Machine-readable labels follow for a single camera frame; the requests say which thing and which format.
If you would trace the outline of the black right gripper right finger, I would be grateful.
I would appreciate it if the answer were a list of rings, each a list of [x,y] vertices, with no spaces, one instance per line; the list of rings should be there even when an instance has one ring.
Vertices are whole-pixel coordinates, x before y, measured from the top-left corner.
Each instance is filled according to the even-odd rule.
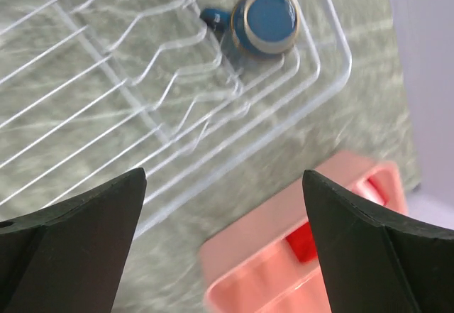
[[[315,170],[302,178],[332,312],[452,312],[453,230],[397,213]]]

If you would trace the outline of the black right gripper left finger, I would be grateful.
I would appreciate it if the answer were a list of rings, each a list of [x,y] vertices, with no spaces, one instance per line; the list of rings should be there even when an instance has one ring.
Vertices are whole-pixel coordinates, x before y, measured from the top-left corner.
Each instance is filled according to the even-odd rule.
[[[1,222],[2,312],[110,312],[147,181],[130,170]]]

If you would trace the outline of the white wire dish rack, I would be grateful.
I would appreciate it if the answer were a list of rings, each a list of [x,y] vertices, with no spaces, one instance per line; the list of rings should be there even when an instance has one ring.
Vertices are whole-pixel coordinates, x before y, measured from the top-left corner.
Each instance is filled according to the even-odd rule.
[[[143,168],[143,234],[345,86],[332,0],[295,0],[296,43],[269,62],[199,18],[236,2],[1,0],[1,218]]]

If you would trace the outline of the dark blue mug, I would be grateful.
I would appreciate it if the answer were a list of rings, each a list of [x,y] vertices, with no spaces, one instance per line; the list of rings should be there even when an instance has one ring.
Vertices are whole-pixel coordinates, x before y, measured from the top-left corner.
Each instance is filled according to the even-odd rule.
[[[294,46],[301,23],[296,0],[239,0],[231,11],[205,8],[199,17],[221,36],[229,60],[280,57]]]

